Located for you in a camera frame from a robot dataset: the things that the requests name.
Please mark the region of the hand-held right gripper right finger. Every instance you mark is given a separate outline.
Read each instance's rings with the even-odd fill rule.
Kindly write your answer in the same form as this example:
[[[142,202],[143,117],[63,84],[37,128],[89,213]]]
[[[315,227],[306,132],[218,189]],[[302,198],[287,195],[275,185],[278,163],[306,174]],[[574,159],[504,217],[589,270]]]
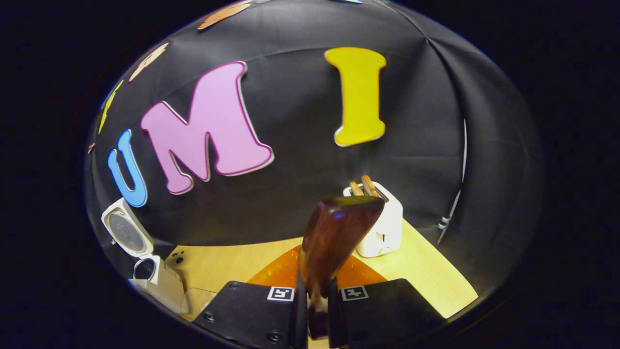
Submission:
[[[351,256],[328,290],[330,349],[397,349],[447,322],[408,280],[386,280]]]

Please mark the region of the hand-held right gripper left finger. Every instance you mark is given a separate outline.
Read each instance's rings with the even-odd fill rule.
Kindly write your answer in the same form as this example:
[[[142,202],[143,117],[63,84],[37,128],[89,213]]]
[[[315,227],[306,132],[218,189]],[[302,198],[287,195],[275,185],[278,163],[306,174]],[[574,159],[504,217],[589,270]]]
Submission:
[[[299,252],[294,247],[282,254],[254,283],[228,281],[193,324],[249,349],[306,349],[308,301]]]

